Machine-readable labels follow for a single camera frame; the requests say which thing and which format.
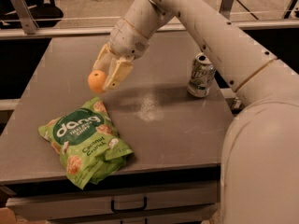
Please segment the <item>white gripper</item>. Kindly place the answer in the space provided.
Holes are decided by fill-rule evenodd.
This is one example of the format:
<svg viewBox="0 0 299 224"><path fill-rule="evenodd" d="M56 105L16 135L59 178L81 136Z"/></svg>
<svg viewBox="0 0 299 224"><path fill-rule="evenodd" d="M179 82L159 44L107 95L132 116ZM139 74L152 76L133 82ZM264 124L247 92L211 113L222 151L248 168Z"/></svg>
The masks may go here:
<svg viewBox="0 0 299 224"><path fill-rule="evenodd" d="M109 42L101 48L93 64L93 71L108 70L103 86L105 91L112 91L119 87L131 73L133 59L141 57L150 45L148 39L125 19L117 21L110 33ZM113 58L111 49L121 57Z"/></svg>

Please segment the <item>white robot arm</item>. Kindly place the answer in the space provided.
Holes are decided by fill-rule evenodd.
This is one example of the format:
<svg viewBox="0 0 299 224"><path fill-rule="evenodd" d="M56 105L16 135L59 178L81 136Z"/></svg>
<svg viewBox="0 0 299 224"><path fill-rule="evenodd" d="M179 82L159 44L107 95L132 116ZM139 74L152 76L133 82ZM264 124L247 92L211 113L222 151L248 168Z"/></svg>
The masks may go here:
<svg viewBox="0 0 299 224"><path fill-rule="evenodd" d="M222 224L299 224L299 75L203 0L135 0L93 65L93 90L116 89L172 18L245 105L222 148Z"/></svg>

